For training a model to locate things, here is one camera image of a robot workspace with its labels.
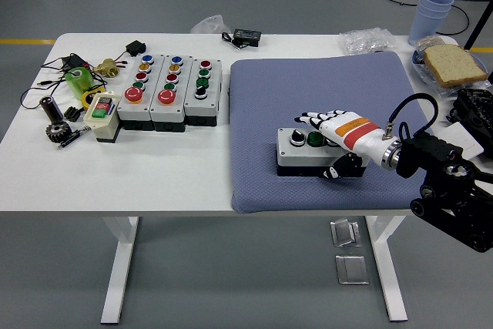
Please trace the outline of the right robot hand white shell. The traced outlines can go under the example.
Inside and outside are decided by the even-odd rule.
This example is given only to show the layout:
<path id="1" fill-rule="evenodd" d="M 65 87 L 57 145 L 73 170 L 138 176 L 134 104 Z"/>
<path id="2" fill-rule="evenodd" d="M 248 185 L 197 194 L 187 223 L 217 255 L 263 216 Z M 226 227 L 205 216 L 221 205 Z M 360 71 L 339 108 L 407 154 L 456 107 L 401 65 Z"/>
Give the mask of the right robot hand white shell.
<path id="1" fill-rule="evenodd" d="M 370 159 L 378 166 L 389 170 L 391 155 L 400 142 L 396 136 L 385 138 L 385 131 L 377 124 L 355 112 L 333 110 L 327 113 L 304 112 L 295 119 L 312 126 L 328 140 L 352 154 L 338 159 L 323 172 L 323 177 L 344 177 L 346 169 L 356 163 L 367 163 Z"/>

